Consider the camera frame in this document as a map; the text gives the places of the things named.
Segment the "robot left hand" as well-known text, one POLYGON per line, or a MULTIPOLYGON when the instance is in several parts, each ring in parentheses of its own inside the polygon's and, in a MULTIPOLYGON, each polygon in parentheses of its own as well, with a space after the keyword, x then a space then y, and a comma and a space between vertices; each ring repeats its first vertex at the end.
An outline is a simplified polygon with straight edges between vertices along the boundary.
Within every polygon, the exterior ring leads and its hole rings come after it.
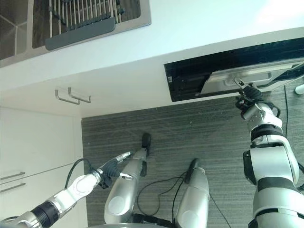
POLYGON ((100 167, 100 170, 102 171, 103 180, 99 183, 99 185, 103 189, 109 188, 112 185, 112 178, 122 178, 128 181, 133 180, 133 176, 123 173, 117 168, 117 165, 130 155, 132 155, 132 152, 122 153, 116 156, 115 158, 107 161, 104 165, 100 167))

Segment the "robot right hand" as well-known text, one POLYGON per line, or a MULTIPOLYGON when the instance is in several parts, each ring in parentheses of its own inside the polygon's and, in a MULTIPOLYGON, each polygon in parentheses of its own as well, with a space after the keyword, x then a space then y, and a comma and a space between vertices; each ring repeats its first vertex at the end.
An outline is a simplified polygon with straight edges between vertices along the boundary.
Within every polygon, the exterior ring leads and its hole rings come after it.
POLYGON ((263 94, 256 87, 245 83, 241 78, 234 78, 234 82, 240 88, 239 93, 251 102, 258 102, 263 100, 263 94))

